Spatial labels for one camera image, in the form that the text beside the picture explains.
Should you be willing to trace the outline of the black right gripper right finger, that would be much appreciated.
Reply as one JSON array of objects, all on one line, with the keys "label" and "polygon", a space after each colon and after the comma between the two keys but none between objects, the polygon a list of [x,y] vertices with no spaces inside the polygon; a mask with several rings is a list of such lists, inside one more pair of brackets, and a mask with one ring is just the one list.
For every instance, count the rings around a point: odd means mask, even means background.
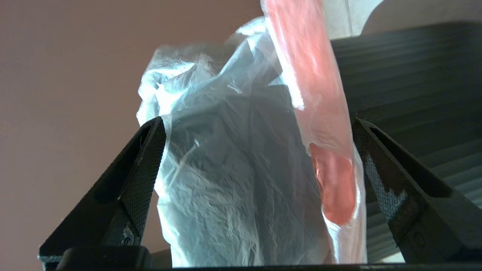
[{"label": "black right gripper right finger", "polygon": [[352,123],[364,171],[406,262],[480,262],[481,209],[377,126]]}]

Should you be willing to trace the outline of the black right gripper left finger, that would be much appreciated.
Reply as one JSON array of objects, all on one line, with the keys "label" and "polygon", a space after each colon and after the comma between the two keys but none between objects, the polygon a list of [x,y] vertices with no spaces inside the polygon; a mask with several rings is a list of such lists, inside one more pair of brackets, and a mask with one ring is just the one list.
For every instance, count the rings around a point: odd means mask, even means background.
[{"label": "black right gripper left finger", "polygon": [[139,245],[165,141],[161,117],[142,125],[41,245],[39,259],[74,247]]}]

